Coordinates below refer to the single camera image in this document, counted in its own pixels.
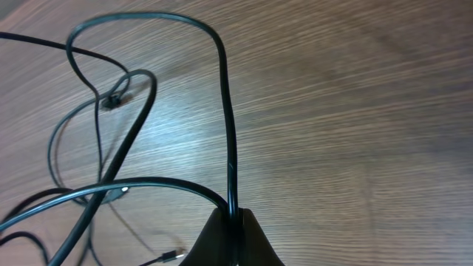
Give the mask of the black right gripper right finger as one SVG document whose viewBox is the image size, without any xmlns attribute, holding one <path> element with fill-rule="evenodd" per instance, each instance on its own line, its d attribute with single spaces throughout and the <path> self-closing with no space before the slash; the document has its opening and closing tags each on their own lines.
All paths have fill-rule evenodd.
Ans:
<svg viewBox="0 0 473 266">
<path fill-rule="evenodd" d="M 239 247 L 239 266 L 285 266 L 271 246 L 253 212 L 240 208 L 242 240 Z"/>
</svg>

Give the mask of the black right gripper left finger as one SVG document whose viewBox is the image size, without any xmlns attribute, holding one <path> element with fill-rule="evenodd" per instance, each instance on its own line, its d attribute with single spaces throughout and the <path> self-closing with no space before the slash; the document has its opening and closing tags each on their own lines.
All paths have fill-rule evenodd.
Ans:
<svg viewBox="0 0 473 266">
<path fill-rule="evenodd" d="M 215 208 L 191 250 L 180 266 L 229 266 L 230 244 L 226 219 L 219 208 Z"/>
</svg>

